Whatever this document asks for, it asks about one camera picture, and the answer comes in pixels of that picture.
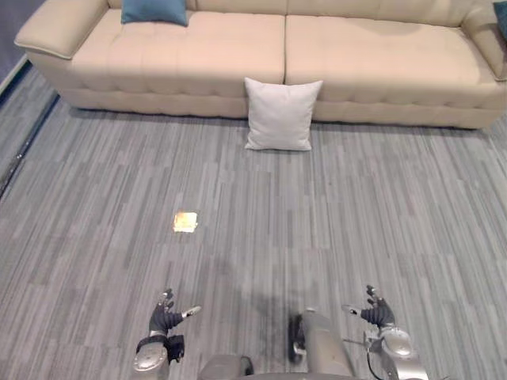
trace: cable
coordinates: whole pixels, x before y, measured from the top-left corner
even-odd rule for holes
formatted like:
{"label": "cable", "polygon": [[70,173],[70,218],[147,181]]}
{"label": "cable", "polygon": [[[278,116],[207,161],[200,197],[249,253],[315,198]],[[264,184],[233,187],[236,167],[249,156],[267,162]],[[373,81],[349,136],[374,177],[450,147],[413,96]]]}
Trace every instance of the cable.
{"label": "cable", "polygon": [[21,147],[16,153],[16,156],[11,160],[9,166],[7,167],[6,172],[0,177],[0,201],[2,201],[2,197],[6,193],[7,188],[9,187],[11,181],[13,180],[15,174],[19,170],[21,163],[25,160],[25,156],[28,153],[30,147],[32,146],[35,138],[42,129],[44,123],[50,116],[53,108],[58,102],[60,95],[56,92],[53,92],[48,102],[44,106],[43,110],[40,112],[39,117],[35,121],[32,126],[32,129],[29,132],[29,135],[25,138],[25,141],[22,143]]}
{"label": "cable", "polygon": [[370,372],[372,373],[373,377],[377,380],[383,380],[383,378],[377,376],[377,374],[373,371],[372,364],[370,363],[370,351],[366,351],[366,361],[368,362],[368,368],[370,369]]}

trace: white pillow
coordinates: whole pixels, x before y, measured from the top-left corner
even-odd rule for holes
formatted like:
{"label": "white pillow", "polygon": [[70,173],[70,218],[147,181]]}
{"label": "white pillow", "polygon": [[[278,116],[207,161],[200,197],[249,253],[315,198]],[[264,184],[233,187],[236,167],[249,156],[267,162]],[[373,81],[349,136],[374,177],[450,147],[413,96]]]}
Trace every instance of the white pillow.
{"label": "white pillow", "polygon": [[271,85],[245,78],[250,133],[246,149],[311,150],[310,124],[322,81]]}

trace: sofa armrest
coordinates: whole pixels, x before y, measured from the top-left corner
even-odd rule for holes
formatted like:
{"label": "sofa armrest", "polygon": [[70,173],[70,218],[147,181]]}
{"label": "sofa armrest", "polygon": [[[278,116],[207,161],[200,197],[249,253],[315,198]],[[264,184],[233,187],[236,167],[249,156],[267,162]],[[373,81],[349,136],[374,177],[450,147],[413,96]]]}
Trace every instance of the sofa armrest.
{"label": "sofa armrest", "polygon": [[72,59],[108,8],[107,0],[47,0],[26,21],[14,43]]}
{"label": "sofa armrest", "polygon": [[498,28],[493,3],[476,2],[461,28],[474,41],[498,81],[507,80],[507,41]]}

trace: baseboard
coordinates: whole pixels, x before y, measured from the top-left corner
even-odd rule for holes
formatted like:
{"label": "baseboard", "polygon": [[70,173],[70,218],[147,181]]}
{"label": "baseboard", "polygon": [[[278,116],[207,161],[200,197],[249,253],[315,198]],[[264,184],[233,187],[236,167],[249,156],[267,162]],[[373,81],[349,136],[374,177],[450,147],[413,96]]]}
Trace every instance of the baseboard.
{"label": "baseboard", "polygon": [[0,84],[0,96],[7,89],[9,84],[13,81],[14,77],[16,77],[16,74],[19,72],[19,70],[21,70],[21,68],[26,64],[28,60],[29,59],[26,54],[23,54],[21,59],[16,63],[16,66],[7,74],[6,78],[2,81],[2,84]]}

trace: blue pillow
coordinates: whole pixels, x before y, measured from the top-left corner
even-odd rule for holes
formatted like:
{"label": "blue pillow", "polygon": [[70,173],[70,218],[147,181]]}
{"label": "blue pillow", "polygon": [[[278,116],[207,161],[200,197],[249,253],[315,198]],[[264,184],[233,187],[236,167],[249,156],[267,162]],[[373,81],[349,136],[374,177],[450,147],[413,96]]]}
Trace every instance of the blue pillow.
{"label": "blue pillow", "polygon": [[498,27],[500,28],[501,34],[507,40],[507,2],[494,2],[494,12],[497,15]]}
{"label": "blue pillow", "polygon": [[123,0],[121,23],[167,21],[187,26],[185,0]]}

